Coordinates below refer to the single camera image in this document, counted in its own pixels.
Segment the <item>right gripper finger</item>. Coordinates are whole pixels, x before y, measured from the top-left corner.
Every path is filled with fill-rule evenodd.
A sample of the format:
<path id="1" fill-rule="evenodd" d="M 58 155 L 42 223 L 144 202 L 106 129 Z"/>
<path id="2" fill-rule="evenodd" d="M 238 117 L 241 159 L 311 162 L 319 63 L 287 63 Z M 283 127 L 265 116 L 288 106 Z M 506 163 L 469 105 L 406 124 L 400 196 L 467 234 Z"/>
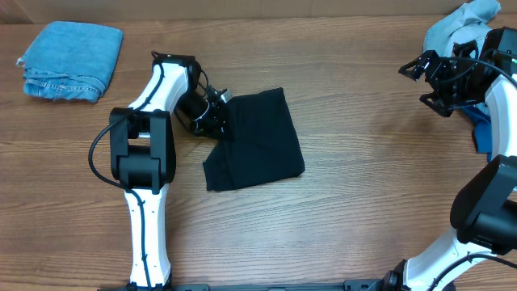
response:
<path id="1" fill-rule="evenodd" d="M 426 76 L 430 74 L 438 64 L 438 53 L 435 50 L 427 50 L 413 61 L 403 65 L 398 73 L 411 80 L 418 81 L 423 74 Z"/>
<path id="2" fill-rule="evenodd" d="M 437 92 L 424 94 L 419 101 L 442 117 L 449 117 L 457 108 L 464 106 L 464 102 L 456 95 L 443 95 Z"/>

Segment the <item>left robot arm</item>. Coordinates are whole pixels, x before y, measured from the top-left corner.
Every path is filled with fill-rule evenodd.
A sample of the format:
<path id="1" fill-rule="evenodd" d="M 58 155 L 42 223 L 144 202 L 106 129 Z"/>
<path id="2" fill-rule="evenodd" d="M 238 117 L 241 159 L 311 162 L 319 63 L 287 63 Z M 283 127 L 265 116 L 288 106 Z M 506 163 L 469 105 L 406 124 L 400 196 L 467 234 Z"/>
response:
<path id="1" fill-rule="evenodd" d="M 189 120 L 197 137 L 233 139 L 226 104 L 231 93 L 201 85 L 204 72 L 193 56 L 153 53 L 153 76 L 127 108 L 110 114 L 111 173 L 124 189 L 132 235 L 127 290 L 169 290 L 166 196 L 176 169 L 171 117 Z"/>

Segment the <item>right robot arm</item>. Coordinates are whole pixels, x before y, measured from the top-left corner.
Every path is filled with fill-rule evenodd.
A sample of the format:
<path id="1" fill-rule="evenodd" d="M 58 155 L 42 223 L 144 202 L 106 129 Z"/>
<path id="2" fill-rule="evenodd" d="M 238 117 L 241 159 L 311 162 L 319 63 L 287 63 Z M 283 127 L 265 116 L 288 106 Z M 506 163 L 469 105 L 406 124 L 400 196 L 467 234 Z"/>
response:
<path id="1" fill-rule="evenodd" d="M 489 31 L 454 44 L 450 57 L 427 50 L 399 69 L 432 87 L 420 100 L 440 116 L 484 103 L 490 112 L 492 159 L 457 194 L 448 230 L 419 255 L 402 260 L 371 290 L 453 290 L 454 280 L 484 260 L 504 264 L 516 248 L 516 30 Z"/>

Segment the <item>black t-shirt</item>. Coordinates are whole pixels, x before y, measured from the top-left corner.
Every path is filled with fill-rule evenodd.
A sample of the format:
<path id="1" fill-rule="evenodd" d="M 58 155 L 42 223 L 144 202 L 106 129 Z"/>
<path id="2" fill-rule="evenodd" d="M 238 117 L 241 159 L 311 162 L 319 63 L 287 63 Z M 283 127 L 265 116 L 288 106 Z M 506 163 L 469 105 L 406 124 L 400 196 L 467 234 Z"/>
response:
<path id="1" fill-rule="evenodd" d="M 223 192 L 297 177 L 305 161 L 282 87 L 228 102 L 233 141 L 203 162 L 206 187 Z"/>

